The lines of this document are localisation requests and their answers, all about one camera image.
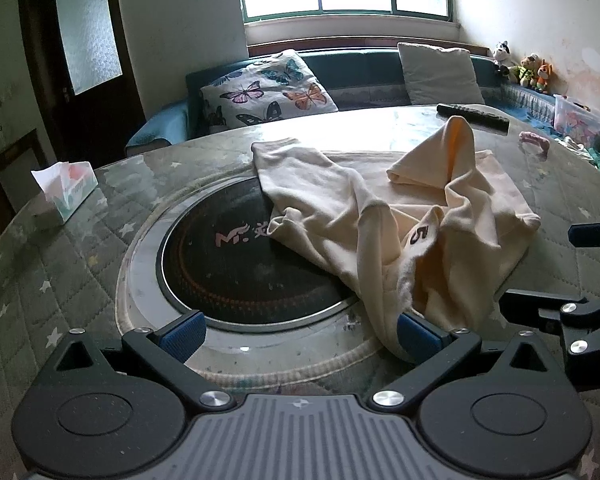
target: pink hair tie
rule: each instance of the pink hair tie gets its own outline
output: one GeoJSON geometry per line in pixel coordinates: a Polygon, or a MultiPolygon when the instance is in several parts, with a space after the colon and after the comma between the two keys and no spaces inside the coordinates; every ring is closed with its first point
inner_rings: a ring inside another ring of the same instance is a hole
{"type": "Polygon", "coordinates": [[[551,146],[551,141],[549,139],[533,132],[521,132],[520,140],[539,146],[545,155],[548,153],[549,147],[551,146]]]}

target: white pillow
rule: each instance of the white pillow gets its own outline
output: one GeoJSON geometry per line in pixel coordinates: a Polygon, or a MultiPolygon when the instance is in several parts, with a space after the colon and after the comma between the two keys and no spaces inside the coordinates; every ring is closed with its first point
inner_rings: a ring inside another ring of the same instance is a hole
{"type": "Polygon", "coordinates": [[[200,91],[209,124],[229,129],[338,111],[295,50],[256,61],[200,91]]]}
{"type": "Polygon", "coordinates": [[[484,104],[468,50],[398,43],[398,52],[411,104],[484,104]]]}

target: gray ribbed panel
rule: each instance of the gray ribbed panel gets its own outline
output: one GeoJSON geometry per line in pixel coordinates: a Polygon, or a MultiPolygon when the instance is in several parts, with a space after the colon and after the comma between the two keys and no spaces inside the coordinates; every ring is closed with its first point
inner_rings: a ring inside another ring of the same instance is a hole
{"type": "MultiPolygon", "coordinates": [[[[181,446],[132,480],[467,480],[436,462],[403,418],[353,396],[247,396],[203,415],[181,446]]],[[[31,480],[43,480],[33,476],[31,480]]],[[[574,480],[563,475],[557,480],[574,480]]]]}

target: blue sofa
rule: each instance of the blue sofa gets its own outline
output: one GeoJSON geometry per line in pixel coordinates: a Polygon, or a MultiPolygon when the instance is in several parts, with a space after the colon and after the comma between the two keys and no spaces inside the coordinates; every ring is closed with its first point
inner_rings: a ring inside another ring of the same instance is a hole
{"type": "MultiPolygon", "coordinates": [[[[299,55],[327,89],[339,110],[411,105],[397,48],[310,50],[299,52],[299,55]]],[[[200,88],[258,59],[263,58],[246,59],[188,74],[189,97],[168,105],[151,117],[127,143],[126,156],[208,135],[208,125],[202,115],[200,88]]],[[[508,113],[511,110],[505,109],[507,107],[526,110],[522,113],[528,114],[531,120],[552,122],[553,97],[510,85],[496,74],[493,61],[487,57],[472,56],[472,62],[487,104],[508,113]]]]}

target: butterfly pillow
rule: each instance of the butterfly pillow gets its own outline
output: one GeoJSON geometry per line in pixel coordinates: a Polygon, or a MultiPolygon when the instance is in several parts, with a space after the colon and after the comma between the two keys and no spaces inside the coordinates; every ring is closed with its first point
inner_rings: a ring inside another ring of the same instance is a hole
{"type": "Polygon", "coordinates": [[[338,111],[295,50],[223,75],[200,91],[208,123],[228,129],[338,111]]]}

